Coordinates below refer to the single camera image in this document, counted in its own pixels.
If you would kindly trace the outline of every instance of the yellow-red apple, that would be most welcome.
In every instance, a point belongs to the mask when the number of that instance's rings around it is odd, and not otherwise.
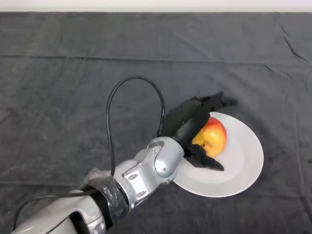
[[[227,134],[223,124],[218,119],[210,117],[192,144],[200,145],[205,149],[207,156],[215,157],[224,150],[226,140]]]

